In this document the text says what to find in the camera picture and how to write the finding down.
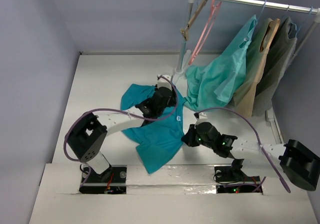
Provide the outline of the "teal blue t-shirt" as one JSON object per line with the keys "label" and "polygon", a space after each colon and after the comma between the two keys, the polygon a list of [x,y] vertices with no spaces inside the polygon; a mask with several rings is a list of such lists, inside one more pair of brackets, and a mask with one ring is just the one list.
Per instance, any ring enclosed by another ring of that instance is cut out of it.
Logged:
{"label": "teal blue t-shirt", "polygon": [[[121,110],[127,110],[147,98],[151,98],[155,86],[132,84],[121,98]],[[148,174],[159,170],[179,151],[183,142],[183,107],[185,99],[178,94],[178,106],[167,119],[144,127],[130,128],[122,133],[138,143],[136,151]]]}

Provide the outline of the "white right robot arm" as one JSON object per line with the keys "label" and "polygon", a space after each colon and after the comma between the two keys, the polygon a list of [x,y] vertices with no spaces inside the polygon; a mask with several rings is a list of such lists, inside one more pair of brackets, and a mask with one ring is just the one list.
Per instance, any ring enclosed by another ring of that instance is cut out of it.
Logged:
{"label": "white right robot arm", "polygon": [[230,174],[235,180],[246,176],[283,177],[306,191],[317,188],[320,158],[297,140],[260,145],[221,134],[209,122],[191,124],[181,140],[189,147],[203,145],[222,158],[232,159]]}

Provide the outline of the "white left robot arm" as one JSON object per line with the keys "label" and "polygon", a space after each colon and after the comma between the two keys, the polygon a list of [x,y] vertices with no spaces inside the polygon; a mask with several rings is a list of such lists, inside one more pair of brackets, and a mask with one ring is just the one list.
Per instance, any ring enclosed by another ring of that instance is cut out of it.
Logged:
{"label": "white left robot arm", "polygon": [[93,175],[104,182],[112,175],[112,166],[100,152],[105,138],[130,128],[140,128],[171,116],[175,110],[162,117],[167,107],[178,107],[176,87],[160,87],[155,93],[138,105],[125,111],[98,108],[83,113],[70,127],[64,137],[63,152],[74,162],[88,166],[87,176]]}

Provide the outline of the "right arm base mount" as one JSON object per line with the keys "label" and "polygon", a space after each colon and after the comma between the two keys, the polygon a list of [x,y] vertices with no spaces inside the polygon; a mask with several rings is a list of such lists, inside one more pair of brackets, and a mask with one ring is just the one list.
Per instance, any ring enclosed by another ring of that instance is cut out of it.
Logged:
{"label": "right arm base mount", "polygon": [[260,176],[248,176],[243,172],[244,160],[233,160],[230,165],[215,166],[213,180],[218,194],[262,194]]}

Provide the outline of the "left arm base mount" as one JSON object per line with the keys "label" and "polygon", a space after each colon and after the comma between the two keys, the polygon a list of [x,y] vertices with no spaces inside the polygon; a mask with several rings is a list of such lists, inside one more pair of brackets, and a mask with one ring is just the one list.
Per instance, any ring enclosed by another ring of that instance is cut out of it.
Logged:
{"label": "left arm base mount", "polygon": [[85,164],[80,164],[81,194],[121,195],[127,193],[127,166],[111,166],[101,175]]}

